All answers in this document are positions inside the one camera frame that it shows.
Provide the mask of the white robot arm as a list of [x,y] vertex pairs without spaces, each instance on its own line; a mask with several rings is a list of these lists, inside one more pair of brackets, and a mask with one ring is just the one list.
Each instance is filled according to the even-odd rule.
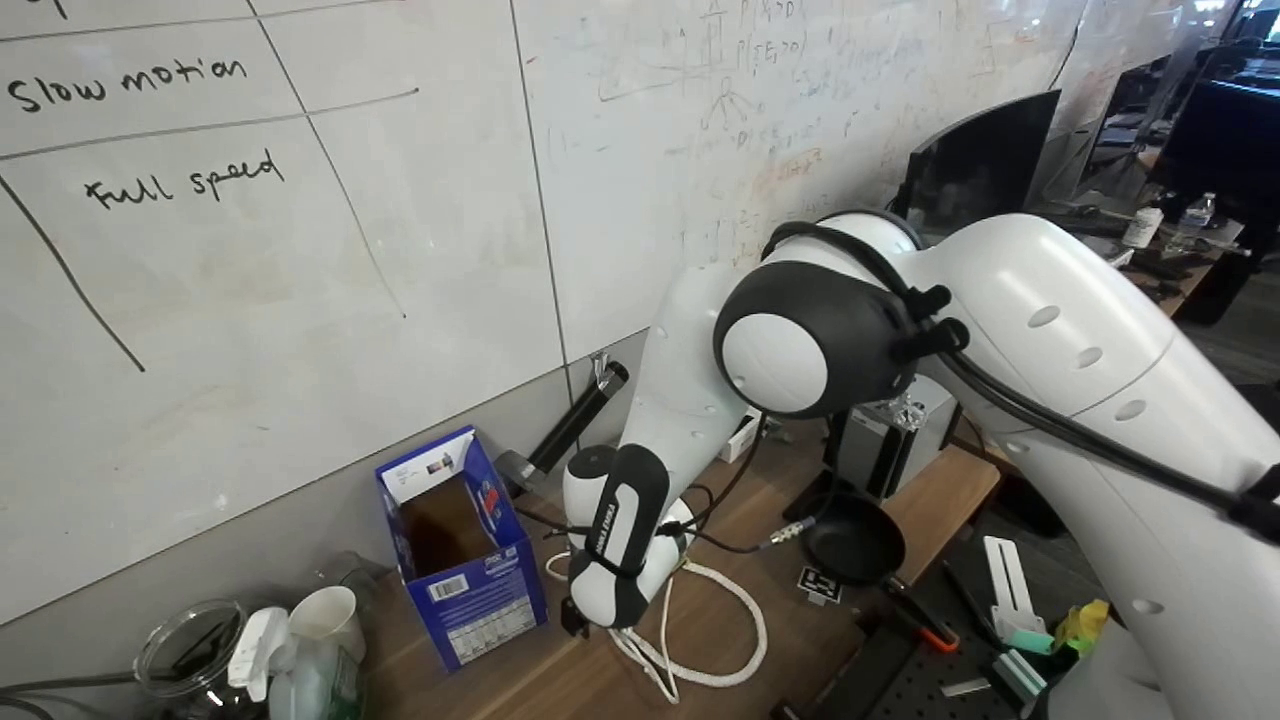
[[1037,720],[1280,720],[1280,436],[1123,271],[1060,226],[935,244],[890,211],[782,226],[681,271],[599,485],[571,610],[638,624],[672,509],[743,416],[837,416],[935,381],[1064,522],[1115,616]]

